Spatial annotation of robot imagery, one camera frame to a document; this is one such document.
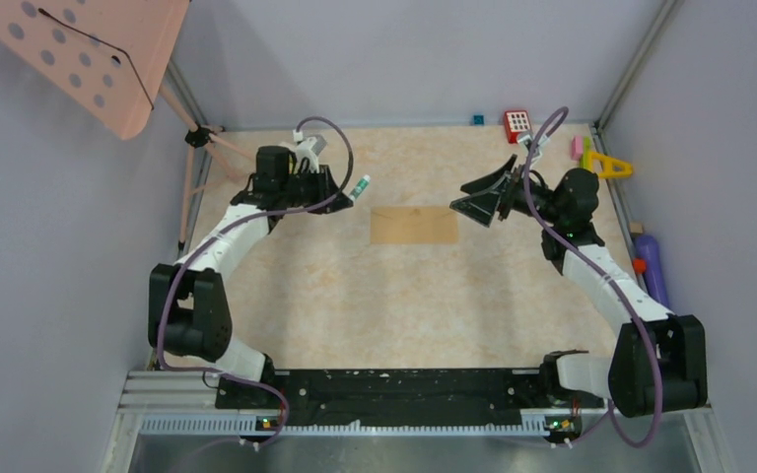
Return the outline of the green white glue stick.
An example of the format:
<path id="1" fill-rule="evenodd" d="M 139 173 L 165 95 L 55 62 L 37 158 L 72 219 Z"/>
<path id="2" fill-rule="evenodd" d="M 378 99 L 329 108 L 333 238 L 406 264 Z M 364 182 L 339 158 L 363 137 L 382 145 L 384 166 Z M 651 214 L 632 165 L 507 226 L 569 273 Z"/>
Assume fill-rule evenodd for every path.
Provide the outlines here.
<path id="1" fill-rule="evenodd" d="M 372 178 L 368 174 L 363 175 L 349 192 L 348 198 L 352 202 L 356 202 L 364 194 L 371 182 Z"/>

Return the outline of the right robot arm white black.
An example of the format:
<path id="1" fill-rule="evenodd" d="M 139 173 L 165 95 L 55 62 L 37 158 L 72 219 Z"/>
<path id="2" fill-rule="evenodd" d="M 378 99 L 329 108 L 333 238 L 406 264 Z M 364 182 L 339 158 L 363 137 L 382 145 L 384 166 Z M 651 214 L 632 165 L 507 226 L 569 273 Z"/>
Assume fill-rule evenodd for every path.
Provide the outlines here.
<path id="1" fill-rule="evenodd" d="M 582 391 L 612 402 L 628 418 L 706 405 L 704 325 L 653 299 L 613 259 L 592 222 L 598 176 L 569 169 L 550 187 L 516 160 L 510 156 L 496 171 L 464 183 L 450 209 L 484 227 L 513 212 L 534 218 L 542 227 L 544 258 L 584 292 L 616 336 L 611 357 L 580 350 L 546 355 L 541 398 L 564 406 Z"/>

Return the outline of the brown kraft envelope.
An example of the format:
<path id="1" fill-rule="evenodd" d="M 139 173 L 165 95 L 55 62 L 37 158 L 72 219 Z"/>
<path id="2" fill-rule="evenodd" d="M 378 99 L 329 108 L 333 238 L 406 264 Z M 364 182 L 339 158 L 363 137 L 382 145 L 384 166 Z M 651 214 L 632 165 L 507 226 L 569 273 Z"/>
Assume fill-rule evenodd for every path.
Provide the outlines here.
<path id="1" fill-rule="evenodd" d="M 458 215 L 447 206 L 371 209 L 371 244 L 456 244 Z"/>

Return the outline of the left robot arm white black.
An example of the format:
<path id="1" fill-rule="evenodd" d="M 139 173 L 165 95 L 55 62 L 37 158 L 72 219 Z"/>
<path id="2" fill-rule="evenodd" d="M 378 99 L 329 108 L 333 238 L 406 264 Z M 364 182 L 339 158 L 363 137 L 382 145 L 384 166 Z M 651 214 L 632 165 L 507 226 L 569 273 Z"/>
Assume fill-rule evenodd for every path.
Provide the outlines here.
<path id="1" fill-rule="evenodd" d="M 253 407 L 275 398 L 266 356 L 233 333 L 226 284 L 242 260 L 287 215 L 328 215 L 353 206 L 319 161 L 318 135 L 295 146 L 262 146 L 246 188 L 230 201 L 214 229 L 173 264 L 150 274 L 148 341 L 163 354 L 201 361 L 241 378 L 240 396 Z"/>

